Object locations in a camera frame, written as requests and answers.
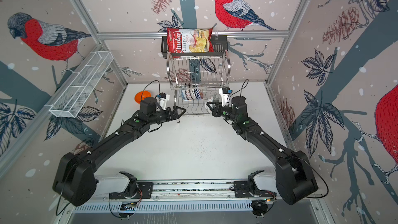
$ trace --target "black mounting plate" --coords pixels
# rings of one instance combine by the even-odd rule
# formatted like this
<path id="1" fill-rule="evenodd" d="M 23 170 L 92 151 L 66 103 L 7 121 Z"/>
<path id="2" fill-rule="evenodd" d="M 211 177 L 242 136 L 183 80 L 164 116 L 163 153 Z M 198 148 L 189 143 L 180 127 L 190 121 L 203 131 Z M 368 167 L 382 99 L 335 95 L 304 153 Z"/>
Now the black mounting plate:
<path id="1" fill-rule="evenodd" d="M 137 183 L 137 187 L 142 191 L 142 199 L 150 199 L 153 188 L 152 182 Z M 126 198 L 125 193 L 123 192 L 121 193 L 114 192 L 111 193 L 109 196 L 110 200 L 129 200 L 129 199 L 139 199 L 139 198 L 140 194 L 138 192 L 132 198 Z"/>
<path id="2" fill-rule="evenodd" d="M 235 197 L 236 198 L 247 198 L 247 197 L 253 197 L 249 193 L 249 185 L 248 181 L 234 181 L 234 188 L 235 188 Z M 262 191 L 261 195 L 259 197 L 270 197 L 272 198 L 273 196 L 268 193 L 268 191 Z"/>

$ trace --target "black basket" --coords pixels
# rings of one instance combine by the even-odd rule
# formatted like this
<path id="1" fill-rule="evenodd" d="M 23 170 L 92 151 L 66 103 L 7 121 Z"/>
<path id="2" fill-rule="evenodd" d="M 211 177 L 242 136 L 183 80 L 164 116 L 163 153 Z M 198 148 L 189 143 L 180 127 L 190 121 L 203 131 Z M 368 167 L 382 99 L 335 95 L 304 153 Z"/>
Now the black basket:
<path id="1" fill-rule="evenodd" d="M 207 56 L 216 56 L 220 55 L 219 53 L 224 53 L 224 50 L 228 50 L 228 42 L 227 42 L 227 36 L 216 36 L 212 35 L 210 38 L 210 42 L 213 45 L 214 52 L 206 52 Z M 163 58 L 167 58 L 167 52 L 169 50 L 169 47 L 167 46 L 167 37 L 162 37 L 162 46 L 160 48 L 160 51 L 163 54 Z M 203 56 L 203 53 L 183 53 L 184 56 Z"/>

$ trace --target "bird wing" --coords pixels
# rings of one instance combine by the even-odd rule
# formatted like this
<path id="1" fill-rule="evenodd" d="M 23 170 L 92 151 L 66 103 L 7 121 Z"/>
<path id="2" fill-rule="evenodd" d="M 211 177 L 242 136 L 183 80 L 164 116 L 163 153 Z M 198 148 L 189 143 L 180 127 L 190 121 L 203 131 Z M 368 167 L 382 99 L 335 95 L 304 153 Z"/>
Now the bird wing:
<path id="1" fill-rule="evenodd" d="M 60 46 L 82 38 L 90 37 L 82 31 L 71 30 L 59 24 L 48 24 L 39 21 L 43 34 L 39 37 L 39 42 L 49 46 Z"/>
<path id="2" fill-rule="evenodd" d="M 229 14 L 238 18 L 242 18 L 251 10 L 250 4 L 243 0 L 232 0 L 232 2 L 225 3 L 222 6 Z"/>

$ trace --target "metal dish rack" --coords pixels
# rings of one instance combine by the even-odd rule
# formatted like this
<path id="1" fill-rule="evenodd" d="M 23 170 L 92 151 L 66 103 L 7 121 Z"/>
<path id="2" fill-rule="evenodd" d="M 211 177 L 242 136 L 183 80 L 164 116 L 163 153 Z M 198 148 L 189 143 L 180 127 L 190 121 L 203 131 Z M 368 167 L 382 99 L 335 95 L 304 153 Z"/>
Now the metal dish rack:
<path id="1" fill-rule="evenodd" d="M 168 53 L 166 70 L 174 90 L 174 105 L 186 108 L 186 115 L 209 114 L 206 102 L 218 96 L 218 89 L 228 87 L 231 62 L 228 51 L 211 53 Z M 181 92 L 200 91 L 200 99 L 187 99 Z"/>

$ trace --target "bird head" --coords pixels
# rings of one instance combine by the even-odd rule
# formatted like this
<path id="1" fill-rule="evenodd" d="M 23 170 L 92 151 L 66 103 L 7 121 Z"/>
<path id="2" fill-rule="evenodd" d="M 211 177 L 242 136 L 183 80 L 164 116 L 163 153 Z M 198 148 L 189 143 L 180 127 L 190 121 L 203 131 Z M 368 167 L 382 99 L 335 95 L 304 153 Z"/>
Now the bird head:
<path id="1" fill-rule="evenodd" d="M 32 17 L 26 13 L 16 13 L 12 15 L 7 22 L 8 28 L 10 29 L 10 34 L 13 38 L 21 37 L 27 38 L 25 32 L 25 23 L 31 20 Z"/>

